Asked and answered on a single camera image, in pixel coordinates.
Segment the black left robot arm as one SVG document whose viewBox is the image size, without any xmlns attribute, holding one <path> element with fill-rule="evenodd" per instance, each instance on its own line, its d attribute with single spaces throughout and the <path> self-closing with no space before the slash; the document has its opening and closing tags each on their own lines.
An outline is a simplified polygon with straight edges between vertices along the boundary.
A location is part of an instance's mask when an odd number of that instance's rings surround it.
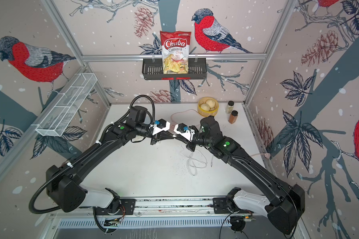
<svg viewBox="0 0 359 239">
<path fill-rule="evenodd" d="M 46 214 L 57 210 L 66 213 L 77 208 L 91 207 L 93 213 L 104 210 L 109 215 L 121 213 L 120 196 L 110 188 L 95 190 L 85 188 L 85 177 L 111 153 L 120 149 L 137 136 L 154 139 L 168 132 L 170 123 L 155 119 L 156 111 L 130 104 L 128 111 L 116 122 L 105 127 L 100 139 L 80 156 L 67 160 L 60 167 L 51 166 L 46 171 L 46 182 L 34 193 L 29 202 L 33 214 Z"/>
</svg>

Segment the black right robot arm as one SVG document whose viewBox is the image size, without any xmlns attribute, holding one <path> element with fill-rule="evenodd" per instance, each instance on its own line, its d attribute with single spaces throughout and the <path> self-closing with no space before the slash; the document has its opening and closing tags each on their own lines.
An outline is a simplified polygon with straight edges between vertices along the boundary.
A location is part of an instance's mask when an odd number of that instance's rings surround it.
<svg viewBox="0 0 359 239">
<path fill-rule="evenodd" d="M 297 184 L 277 178 L 256 162 L 233 138 L 224 136 L 213 116 L 200 120 L 200 128 L 183 123 L 174 127 L 177 136 L 182 136 L 187 149 L 196 146 L 206 148 L 214 157 L 242 173 L 261 194 L 253 194 L 235 187 L 226 195 L 230 212 L 241 210 L 265 216 L 270 223 L 288 239 L 292 238 L 297 224 L 305 212 L 305 192 Z"/>
</svg>

